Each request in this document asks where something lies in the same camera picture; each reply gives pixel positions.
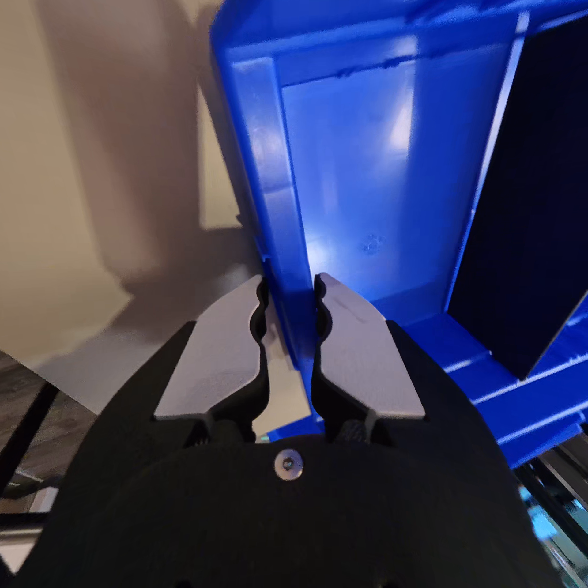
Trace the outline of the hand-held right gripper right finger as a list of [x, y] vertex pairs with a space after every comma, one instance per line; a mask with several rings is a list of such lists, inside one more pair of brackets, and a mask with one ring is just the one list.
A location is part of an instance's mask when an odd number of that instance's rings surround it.
[[315, 276], [312, 403], [324, 421], [421, 420], [425, 410], [385, 317], [328, 273]]

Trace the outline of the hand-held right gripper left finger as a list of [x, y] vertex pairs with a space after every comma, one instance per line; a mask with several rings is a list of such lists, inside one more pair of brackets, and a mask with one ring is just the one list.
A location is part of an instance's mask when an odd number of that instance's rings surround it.
[[255, 420], [269, 401], [263, 338], [269, 294], [255, 275], [217, 299], [198, 317], [154, 411], [181, 417]]

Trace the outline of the blue plastic bin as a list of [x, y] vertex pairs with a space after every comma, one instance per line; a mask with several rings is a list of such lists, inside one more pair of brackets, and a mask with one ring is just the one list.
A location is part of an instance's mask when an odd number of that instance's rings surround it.
[[314, 276], [398, 323], [517, 468], [587, 423], [587, 294], [519, 380], [449, 314], [523, 43], [587, 1], [225, 1], [212, 58], [310, 395]]

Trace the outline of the black desk leg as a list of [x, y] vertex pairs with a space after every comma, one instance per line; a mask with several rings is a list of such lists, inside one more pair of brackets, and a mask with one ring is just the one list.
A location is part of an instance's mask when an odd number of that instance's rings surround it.
[[[1, 451], [1, 494], [16, 473], [58, 392], [59, 390], [50, 383], [41, 388]], [[41, 529], [47, 518], [47, 512], [1, 514], [1, 536], [8, 537]]]

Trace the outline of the black bin divider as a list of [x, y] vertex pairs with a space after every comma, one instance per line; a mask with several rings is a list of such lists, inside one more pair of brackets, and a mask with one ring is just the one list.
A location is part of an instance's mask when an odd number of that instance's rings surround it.
[[587, 16], [523, 43], [449, 314], [530, 375], [587, 294]]

